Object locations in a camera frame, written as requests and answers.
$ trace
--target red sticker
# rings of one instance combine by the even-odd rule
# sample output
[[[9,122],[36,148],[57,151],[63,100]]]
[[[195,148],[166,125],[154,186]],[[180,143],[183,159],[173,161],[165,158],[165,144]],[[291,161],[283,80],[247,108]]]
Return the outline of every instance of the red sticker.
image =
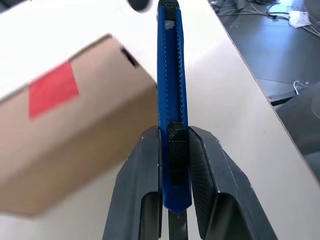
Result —
[[[29,117],[35,119],[78,95],[71,65],[65,62],[29,85]]]

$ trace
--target cardboard box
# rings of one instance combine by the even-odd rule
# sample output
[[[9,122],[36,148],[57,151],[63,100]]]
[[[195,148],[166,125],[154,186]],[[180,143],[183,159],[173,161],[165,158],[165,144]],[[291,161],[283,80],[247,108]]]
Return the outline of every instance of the cardboard box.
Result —
[[[155,81],[116,39],[100,39],[0,102],[0,211],[46,210],[127,159],[156,124]]]

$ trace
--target dark floor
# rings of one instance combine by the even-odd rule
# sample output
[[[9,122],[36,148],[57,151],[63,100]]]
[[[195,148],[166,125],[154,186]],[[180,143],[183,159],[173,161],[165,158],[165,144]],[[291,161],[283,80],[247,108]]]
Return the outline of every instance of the dark floor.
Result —
[[[233,9],[230,0],[219,11]],[[253,10],[246,2],[246,10]],[[256,5],[260,11],[270,6]],[[270,12],[303,11],[303,0],[280,0]],[[320,81],[320,37],[287,20],[262,15],[221,16],[224,27],[268,97],[293,90],[296,80]]]

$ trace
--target white table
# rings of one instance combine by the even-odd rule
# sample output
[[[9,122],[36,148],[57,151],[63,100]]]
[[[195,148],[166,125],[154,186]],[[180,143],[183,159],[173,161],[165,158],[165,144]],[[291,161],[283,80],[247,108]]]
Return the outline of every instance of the white table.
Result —
[[[0,98],[106,33],[156,80],[156,8],[154,1],[140,14],[125,0],[33,0],[0,15]],[[180,8],[189,123],[212,132],[246,173],[278,239],[320,239],[320,188],[305,160],[207,1],[181,0]],[[101,239],[119,168],[43,216],[2,215],[0,239]],[[194,208],[188,214],[189,239],[199,239]],[[166,216],[162,226],[168,239]]]

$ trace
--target white object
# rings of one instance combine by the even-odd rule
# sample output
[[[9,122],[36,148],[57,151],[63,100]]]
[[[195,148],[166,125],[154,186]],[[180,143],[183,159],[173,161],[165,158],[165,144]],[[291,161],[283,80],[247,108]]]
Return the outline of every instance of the white object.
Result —
[[[306,11],[289,11],[289,24],[294,28],[300,28],[311,25],[308,12]]]
[[[33,0],[0,15],[2,96],[106,33],[118,38],[156,80],[157,3],[136,13],[125,0]],[[320,188],[307,163],[207,0],[179,4],[189,124],[221,141],[248,176],[279,240],[319,240]],[[0,239],[101,240],[118,170],[44,216],[3,215]],[[188,213],[189,239],[198,240],[194,208]],[[168,239],[167,225],[164,217],[162,239]]]

